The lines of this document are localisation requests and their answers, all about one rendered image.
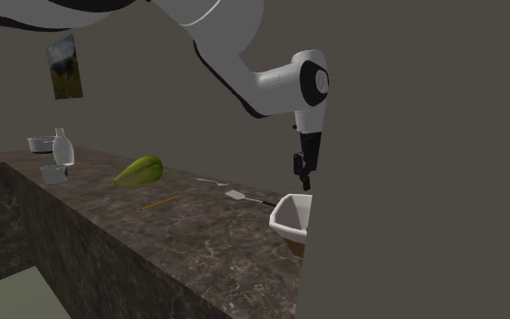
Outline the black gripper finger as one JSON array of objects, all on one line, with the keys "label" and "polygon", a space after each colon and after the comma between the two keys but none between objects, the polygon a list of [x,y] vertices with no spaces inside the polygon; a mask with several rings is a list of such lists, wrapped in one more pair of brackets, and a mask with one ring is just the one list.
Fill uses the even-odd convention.
[{"label": "black gripper finger", "polygon": [[302,152],[293,155],[293,173],[299,178],[303,184],[303,190],[308,191],[311,189],[311,181],[309,178],[310,170],[305,164]]}]

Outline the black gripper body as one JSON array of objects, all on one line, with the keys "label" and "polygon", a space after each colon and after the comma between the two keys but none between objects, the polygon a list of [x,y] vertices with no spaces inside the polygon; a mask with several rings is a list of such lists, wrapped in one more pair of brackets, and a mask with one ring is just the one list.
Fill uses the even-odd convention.
[{"label": "black gripper body", "polygon": [[302,147],[304,169],[307,172],[317,169],[322,134],[320,132],[301,133],[300,142]]}]

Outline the white bowl with brown base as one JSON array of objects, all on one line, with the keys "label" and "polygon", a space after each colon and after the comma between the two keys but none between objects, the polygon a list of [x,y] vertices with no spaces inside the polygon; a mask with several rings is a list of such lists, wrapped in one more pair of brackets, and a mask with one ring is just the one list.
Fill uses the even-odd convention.
[{"label": "white bowl with brown base", "polygon": [[287,194],[280,199],[269,217],[269,227],[278,234],[290,251],[303,257],[312,195]]}]

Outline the yellow pencil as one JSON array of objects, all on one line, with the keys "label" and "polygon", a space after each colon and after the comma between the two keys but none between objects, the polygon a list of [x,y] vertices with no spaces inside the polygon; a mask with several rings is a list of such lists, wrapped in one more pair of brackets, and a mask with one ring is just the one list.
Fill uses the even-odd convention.
[{"label": "yellow pencil", "polygon": [[173,196],[173,197],[170,197],[170,198],[162,199],[162,200],[160,200],[158,202],[155,202],[153,204],[150,204],[150,205],[147,205],[147,206],[145,206],[143,208],[140,208],[139,211],[143,211],[143,210],[146,210],[146,209],[154,208],[154,207],[156,207],[158,205],[170,202],[171,200],[174,200],[174,199],[177,199],[177,198],[180,198],[180,195],[176,195],[176,196]]}]

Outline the green papaya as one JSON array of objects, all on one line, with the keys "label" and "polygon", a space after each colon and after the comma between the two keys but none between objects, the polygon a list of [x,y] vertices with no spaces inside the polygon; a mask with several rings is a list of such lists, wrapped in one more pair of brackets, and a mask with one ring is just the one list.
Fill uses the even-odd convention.
[{"label": "green papaya", "polygon": [[134,160],[112,182],[117,189],[135,188],[159,181],[164,172],[161,160],[152,155]]}]

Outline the white bottle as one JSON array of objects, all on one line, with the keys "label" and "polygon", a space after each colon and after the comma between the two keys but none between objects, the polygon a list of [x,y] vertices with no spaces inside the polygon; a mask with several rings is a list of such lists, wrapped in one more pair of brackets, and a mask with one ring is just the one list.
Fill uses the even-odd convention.
[{"label": "white bottle", "polygon": [[70,140],[65,136],[63,128],[57,128],[55,130],[53,157],[57,165],[72,166],[74,164],[73,146]]}]

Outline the white cup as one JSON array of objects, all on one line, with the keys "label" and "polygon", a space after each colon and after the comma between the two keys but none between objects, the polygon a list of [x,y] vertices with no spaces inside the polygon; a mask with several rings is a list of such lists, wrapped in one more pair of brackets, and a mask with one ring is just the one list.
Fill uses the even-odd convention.
[{"label": "white cup", "polygon": [[68,180],[69,171],[65,165],[48,165],[40,168],[45,184],[59,184]]}]

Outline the white pot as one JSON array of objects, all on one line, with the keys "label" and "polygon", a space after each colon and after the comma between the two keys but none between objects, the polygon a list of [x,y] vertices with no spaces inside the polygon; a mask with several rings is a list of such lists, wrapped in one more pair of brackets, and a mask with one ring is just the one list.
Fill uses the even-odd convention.
[{"label": "white pot", "polygon": [[54,136],[39,136],[27,139],[29,150],[34,154],[52,153],[54,140]]}]

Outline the landscape wall picture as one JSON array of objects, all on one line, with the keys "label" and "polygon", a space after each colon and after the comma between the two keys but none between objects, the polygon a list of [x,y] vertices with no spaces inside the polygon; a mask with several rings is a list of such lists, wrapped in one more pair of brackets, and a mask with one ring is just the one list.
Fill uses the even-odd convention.
[{"label": "landscape wall picture", "polygon": [[76,99],[83,96],[79,61],[74,36],[64,37],[50,45],[47,59],[56,100]]}]

